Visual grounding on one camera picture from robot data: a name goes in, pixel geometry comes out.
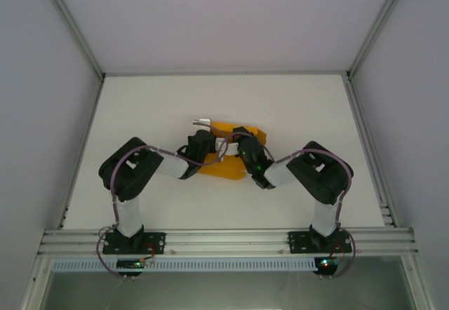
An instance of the metal frame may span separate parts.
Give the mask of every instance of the metal frame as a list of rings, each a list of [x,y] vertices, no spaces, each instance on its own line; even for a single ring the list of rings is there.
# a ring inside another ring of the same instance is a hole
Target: metal frame
[[[100,80],[98,94],[93,103],[90,118],[84,131],[79,152],[76,156],[76,165],[72,174],[70,186],[64,197],[64,207],[61,211],[59,228],[67,212],[70,196],[74,188],[76,176],[92,126],[95,111],[100,99],[105,74],[100,68],[98,61],[84,39],[80,29],[71,16],[69,9],[63,0],[51,0],[56,11],[62,18],[67,30],[72,35],[79,50]],[[358,98],[357,89],[353,80],[366,60],[377,37],[380,35],[385,23],[391,15],[398,0],[385,0],[380,12],[377,14],[373,25],[368,32],[351,68],[348,72],[343,71],[203,71],[203,72],[166,72],[166,73],[110,73],[108,76],[161,76],[161,75],[244,75],[244,74],[340,74],[344,81],[348,100],[353,112],[354,120],[361,138],[368,167],[370,170],[379,206],[386,224],[385,228],[350,229],[357,242],[358,256],[396,256],[401,257],[404,265],[404,274],[408,280],[410,290],[417,309],[436,309],[434,296],[429,290],[423,263],[419,256],[417,245],[414,240],[413,230],[399,228],[401,223],[397,219],[391,194],[387,187],[387,181],[380,165],[373,138],[368,129],[365,114]],[[286,243],[287,233],[292,229],[265,229],[265,230],[165,230],[166,254],[165,260],[183,260],[189,258],[200,258],[210,260],[213,257],[227,258],[273,258],[291,259],[294,257],[311,257],[313,255],[291,255]],[[37,253],[29,282],[26,287],[25,296],[22,299],[20,309],[39,309],[45,296],[46,286],[51,277],[51,269],[55,260],[69,258],[72,260],[91,260],[95,257],[95,244],[98,240],[98,231],[65,231],[48,230],[44,233],[41,246]]]

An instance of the yellow object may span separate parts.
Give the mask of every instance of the yellow object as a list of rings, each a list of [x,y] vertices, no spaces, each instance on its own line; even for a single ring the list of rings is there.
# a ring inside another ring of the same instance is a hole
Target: yellow object
[[[226,137],[230,135],[234,128],[242,126],[241,124],[223,123],[223,122],[212,122],[211,126],[221,130],[223,135]],[[263,144],[267,142],[267,134],[255,126],[243,126],[250,133]],[[211,129],[211,133],[216,137],[222,137],[217,135],[217,133]],[[217,154],[208,154],[205,163],[213,161],[217,157]],[[238,156],[224,156],[221,162],[215,163],[209,166],[203,166],[199,169],[199,173],[204,175],[213,175],[216,177],[222,177],[233,180],[240,180],[246,175],[245,165],[243,161]]]

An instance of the white panel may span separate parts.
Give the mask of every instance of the white panel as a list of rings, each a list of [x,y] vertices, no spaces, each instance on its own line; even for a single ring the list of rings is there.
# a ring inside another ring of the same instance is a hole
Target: white panel
[[[449,309],[449,0],[400,0],[356,80],[396,212]]]
[[[138,136],[176,150],[200,117],[259,126],[276,158],[316,140],[355,172],[343,225],[384,225],[341,76],[153,76],[106,78],[65,228],[113,223],[98,168],[127,140]],[[296,181],[261,190],[249,176],[156,174],[140,194],[140,207],[144,225],[159,229],[308,227],[314,216],[314,199]]]
[[[383,0],[65,0],[106,72],[348,69]]]
[[[56,226],[98,81],[49,0],[0,0],[0,309]]]

